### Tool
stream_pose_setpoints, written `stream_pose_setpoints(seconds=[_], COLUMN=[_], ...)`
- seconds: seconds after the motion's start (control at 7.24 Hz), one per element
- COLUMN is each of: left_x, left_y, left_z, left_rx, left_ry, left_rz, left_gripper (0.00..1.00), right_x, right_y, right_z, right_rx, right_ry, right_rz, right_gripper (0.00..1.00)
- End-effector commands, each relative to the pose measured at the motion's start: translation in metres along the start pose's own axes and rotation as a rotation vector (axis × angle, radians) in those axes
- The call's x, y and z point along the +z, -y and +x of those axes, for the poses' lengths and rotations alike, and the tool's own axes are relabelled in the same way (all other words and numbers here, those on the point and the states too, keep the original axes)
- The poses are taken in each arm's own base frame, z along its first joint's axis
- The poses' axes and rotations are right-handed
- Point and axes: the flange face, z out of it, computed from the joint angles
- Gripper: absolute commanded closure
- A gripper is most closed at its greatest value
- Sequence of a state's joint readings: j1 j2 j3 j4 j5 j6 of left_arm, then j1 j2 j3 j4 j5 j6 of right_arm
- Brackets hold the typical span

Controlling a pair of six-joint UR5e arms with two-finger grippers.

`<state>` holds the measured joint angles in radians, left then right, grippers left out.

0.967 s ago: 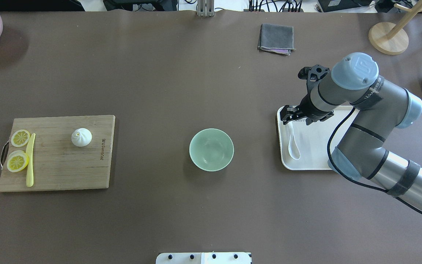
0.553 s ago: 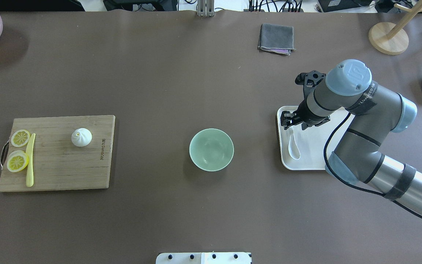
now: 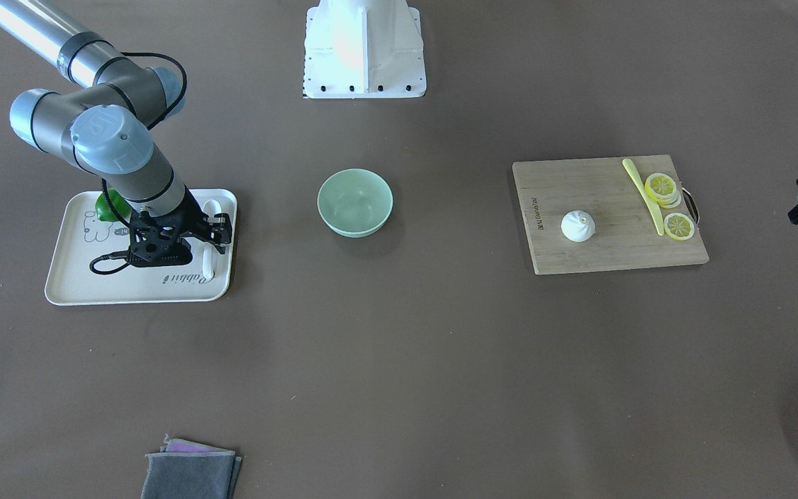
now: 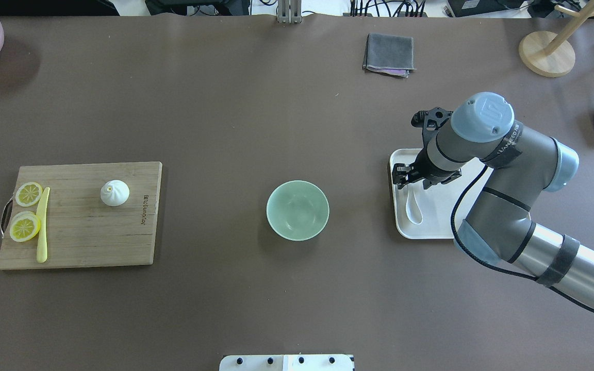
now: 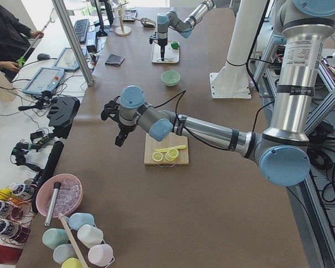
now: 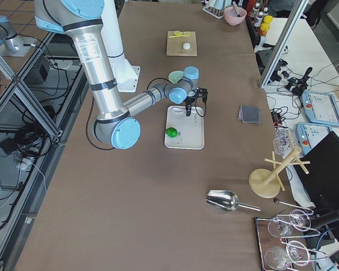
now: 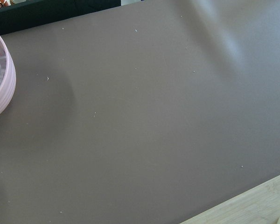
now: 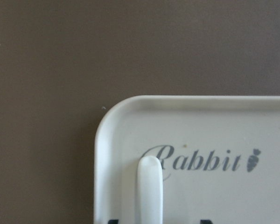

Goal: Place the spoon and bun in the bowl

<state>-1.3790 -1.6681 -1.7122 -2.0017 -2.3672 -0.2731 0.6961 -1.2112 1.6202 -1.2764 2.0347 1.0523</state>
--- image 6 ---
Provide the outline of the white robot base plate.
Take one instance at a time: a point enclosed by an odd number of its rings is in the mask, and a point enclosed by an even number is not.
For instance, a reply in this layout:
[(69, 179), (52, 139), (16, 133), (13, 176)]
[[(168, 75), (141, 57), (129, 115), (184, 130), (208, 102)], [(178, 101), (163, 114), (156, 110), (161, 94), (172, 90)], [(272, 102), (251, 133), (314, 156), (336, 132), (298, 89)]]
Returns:
[(117, 81), (118, 91), (121, 93), (135, 93), (139, 80), (141, 67), (131, 65), (126, 58), (115, 61), (112, 66), (114, 77)]

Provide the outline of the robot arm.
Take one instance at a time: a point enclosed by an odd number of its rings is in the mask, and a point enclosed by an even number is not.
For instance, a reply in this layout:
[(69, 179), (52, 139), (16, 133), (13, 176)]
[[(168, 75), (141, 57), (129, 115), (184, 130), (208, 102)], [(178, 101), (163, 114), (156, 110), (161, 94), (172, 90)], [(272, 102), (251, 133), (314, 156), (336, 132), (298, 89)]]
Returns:
[(98, 115), (92, 125), (94, 137), (112, 148), (128, 149), (141, 134), (135, 115), (163, 98), (175, 104), (192, 103), (204, 94), (198, 86), (199, 70), (184, 69), (175, 84), (155, 84), (145, 92), (123, 102), (118, 90), (119, 78), (108, 57), (107, 46), (121, 45), (118, 17), (113, 1), (35, 1), (35, 19), (39, 28), (66, 34), (84, 68), (92, 103)]

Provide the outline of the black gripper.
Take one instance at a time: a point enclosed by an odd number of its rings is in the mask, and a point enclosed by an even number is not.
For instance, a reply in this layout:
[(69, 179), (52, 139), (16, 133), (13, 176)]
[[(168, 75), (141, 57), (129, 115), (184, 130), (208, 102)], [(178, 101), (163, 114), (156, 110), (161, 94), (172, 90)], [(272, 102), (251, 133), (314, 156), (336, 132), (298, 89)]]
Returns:
[(189, 117), (191, 115), (191, 108), (192, 106), (197, 106), (197, 100), (202, 99), (203, 104), (207, 107), (207, 95), (208, 91), (205, 88), (196, 88), (195, 90), (191, 91), (189, 95), (184, 100), (186, 106), (186, 116)]

